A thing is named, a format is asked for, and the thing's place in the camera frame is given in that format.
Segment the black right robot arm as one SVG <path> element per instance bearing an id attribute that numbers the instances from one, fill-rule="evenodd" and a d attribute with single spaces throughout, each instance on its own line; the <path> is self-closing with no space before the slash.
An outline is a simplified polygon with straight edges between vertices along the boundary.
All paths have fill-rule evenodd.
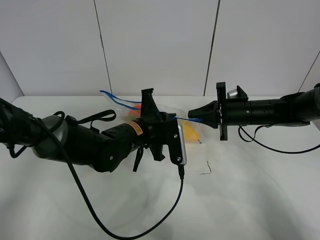
<path id="1" fill-rule="evenodd" d="M 320 86 L 277 99 L 249 100 L 237 86 L 226 91 L 225 82 L 216 84 L 217 99 L 188 112 L 190 119 L 219 129 L 220 140 L 228 139 L 229 126 L 302 127 L 320 117 Z"/>

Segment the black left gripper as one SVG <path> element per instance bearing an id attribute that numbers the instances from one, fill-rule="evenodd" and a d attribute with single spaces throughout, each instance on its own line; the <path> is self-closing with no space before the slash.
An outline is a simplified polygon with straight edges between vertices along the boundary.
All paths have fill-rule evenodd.
<path id="1" fill-rule="evenodd" d="M 168 146 L 169 158 L 174 165 L 180 165 L 182 156 L 178 119 L 175 113 L 159 112 L 153 99 L 153 88 L 141 91 L 140 117 L 144 130 L 145 144 L 154 161 L 165 159 L 163 146 Z"/>

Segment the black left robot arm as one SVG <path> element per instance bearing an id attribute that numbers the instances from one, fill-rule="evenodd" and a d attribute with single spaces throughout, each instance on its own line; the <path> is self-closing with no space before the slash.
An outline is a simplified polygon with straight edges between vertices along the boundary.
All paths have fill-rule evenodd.
<path id="1" fill-rule="evenodd" d="M 138 168 L 144 149 L 150 149 L 155 161 L 164 159 L 168 146 L 170 161 L 177 166 L 187 163 L 182 126 L 175 114 L 157 108 L 151 88 L 141 92 L 141 113 L 138 118 L 104 131 L 85 127 L 94 121 L 110 122 L 114 110 L 105 110 L 77 120 L 59 111 L 43 119 L 2 100 L 0 102 L 0 141 L 10 155 L 20 155 L 15 145 L 32 148 L 41 159 L 64 161 L 66 153 L 72 164 L 90 166 L 97 172 L 112 172 L 131 152 L 136 152 L 133 167 Z"/>

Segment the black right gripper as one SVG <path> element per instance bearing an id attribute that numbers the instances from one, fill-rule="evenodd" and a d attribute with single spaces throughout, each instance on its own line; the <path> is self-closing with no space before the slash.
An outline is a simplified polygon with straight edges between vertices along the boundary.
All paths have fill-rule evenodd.
<path id="1" fill-rule="evenodd" d="M 218 82 L 216 91 L 217 101 L 214 100 L 202 107 L 189 110 L 188 117 L 190 119 L 200 119 L 202 124 L 213 129 L 219 127 L 220 140 L 227 140 L 228 126 L 244 123 L 243 118 L 247 112 L 250 113 L 248 101 L 228 101 L 225 82 Z"/>

